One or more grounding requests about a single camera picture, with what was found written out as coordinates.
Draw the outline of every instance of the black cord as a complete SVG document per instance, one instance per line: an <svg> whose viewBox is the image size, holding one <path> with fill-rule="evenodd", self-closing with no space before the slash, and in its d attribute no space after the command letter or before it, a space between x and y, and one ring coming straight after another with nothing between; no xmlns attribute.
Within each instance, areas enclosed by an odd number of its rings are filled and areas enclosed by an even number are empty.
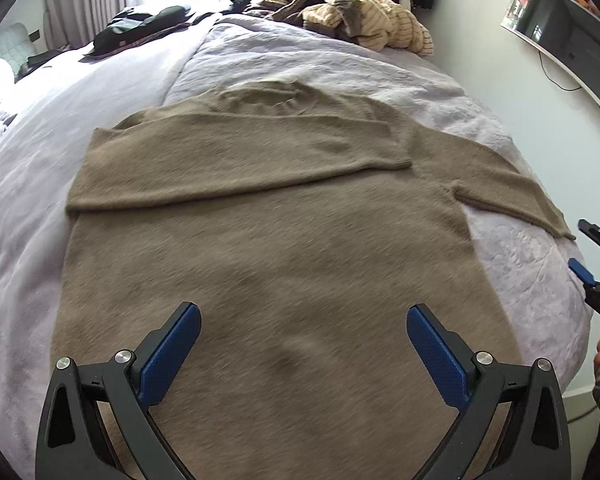
<svg viewBox="0 0 600 480"><path fill-rule="evenodd" d="M549 81L551 81L554 85L556 85L560 90L564 90L565 92L575 92L576 90L580 90L582 88L582 86L578 86L577 88L565 88L563 86L558 85L557 82L555 82L553 79L551 79L549 77L548 73L544 69L544 63L542 63L542 52L540 52L539 50L538 50L538 56L540 58L540 66L542 67L542 71L544 72L544 75L546 76L546 78Z"/></svg>
<svg viewBox="0 0 600 480"><path fill-rule="evenodd" d="M588 412L584 412L582 415L578 415L577 417L572 418L571 420L567 420L567 424L571 424L572 422L577 422L581 418L585 418L587 415L591 415L591 413L595 412L597 410L597 408L598 408L597 406L594 406Z"/></svg>

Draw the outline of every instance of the blue pad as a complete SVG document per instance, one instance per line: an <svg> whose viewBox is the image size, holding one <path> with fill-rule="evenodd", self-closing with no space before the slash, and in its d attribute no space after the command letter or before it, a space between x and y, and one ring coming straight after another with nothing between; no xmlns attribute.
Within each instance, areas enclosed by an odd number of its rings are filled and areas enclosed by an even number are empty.
<svg viewBox="0 0 600 480"><path fill-rule="evenodd" d="M155 406L164 399L200 335L201 327L200 310L192 303L171 327L140 372L138 402L141 406Z"/></svg>
<svg viewBox="0 0 600 480"><path fill-rule="evenodd" d="M407 334L445 403L462 412L471 400L464 368L417 307L407 313Z"/></svg>
<svg viewBox="0 0 600 480"><path fill-rule="evenodd" d="M579 280L585 285L595 286L596 280L593 277L587 268L581 264L575 258L569 259L569 268L573 271L573 273L579 278Z"/></svg>

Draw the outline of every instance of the brown sweater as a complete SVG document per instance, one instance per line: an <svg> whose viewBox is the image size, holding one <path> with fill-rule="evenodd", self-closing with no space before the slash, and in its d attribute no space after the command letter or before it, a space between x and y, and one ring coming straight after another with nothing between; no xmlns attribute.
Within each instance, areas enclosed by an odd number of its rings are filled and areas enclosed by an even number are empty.
<svg viewBox="0 0 600 480"><path fill-rule="evenodd" d="M520 362L459 201L573 238L499 155L365 97L263 82L132 115L70 192L53 361L107 360L193 301L202 334L152 415L199 480L409 479L456 410L407 309Z"/></svg>

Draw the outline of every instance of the white television frame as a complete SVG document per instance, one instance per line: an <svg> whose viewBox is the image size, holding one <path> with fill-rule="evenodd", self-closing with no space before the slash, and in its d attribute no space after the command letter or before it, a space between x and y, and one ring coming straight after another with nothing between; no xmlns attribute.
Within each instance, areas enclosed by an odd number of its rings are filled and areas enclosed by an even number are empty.
<svg viewBox="0 0 600 480"><path fill-rule="evenodd" d="M507 7L507 9L510 8L511 4L513 3L514 0L510 0L509 1L509 7ZM576 2L574 2L573 0L569 0L573 5L577 5ZM581 7L583 11L588 12L589 14L591 14L596 20L600 21L595 14L592 14L590 12L590 10L585 9L584 7ZM600 107L600 99L598 98L597 95L595 95L593 93L593 91L586 85L586 83L584 81L582 81L582 79L580 79L574 72L572 72L563 62L561 62L559 59L557 59L557 57L553 56L547 49L543 48L540 44L536 43L535 41L531 40L530 38L526 37L524 34L520 34L518 31L513 30L509 27L507 27L505 25L505 20L506 20L507 15L505 14L504 19L502 20L502 22L500 23L500 26L502 28L504 28L505 30L508 30L509 32L512 32L513 34L515 34L517 37L522 38L523 40L525 40L528 44L534 46L536 49L538 49L540 52L542 52L543 54L545 54L545 56L547 56L549 59L551 59L555 64L557 64L558 66L560 66L567 74L569 74L571 77L573 77L577 83L582 86L582 89L585 90L592 98L593 100L598 104L598 106Z"/></svg>

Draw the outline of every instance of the wall-mounted television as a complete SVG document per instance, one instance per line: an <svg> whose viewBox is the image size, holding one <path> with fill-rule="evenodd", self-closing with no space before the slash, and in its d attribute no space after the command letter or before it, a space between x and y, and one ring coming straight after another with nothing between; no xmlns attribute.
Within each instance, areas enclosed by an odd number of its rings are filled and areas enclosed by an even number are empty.
<svg viewBox="0 0 600 480"><path fill-rule="evenodd" d="M600 18L574 0L511 0L501 25L565 69L600 106Z"/></svg>

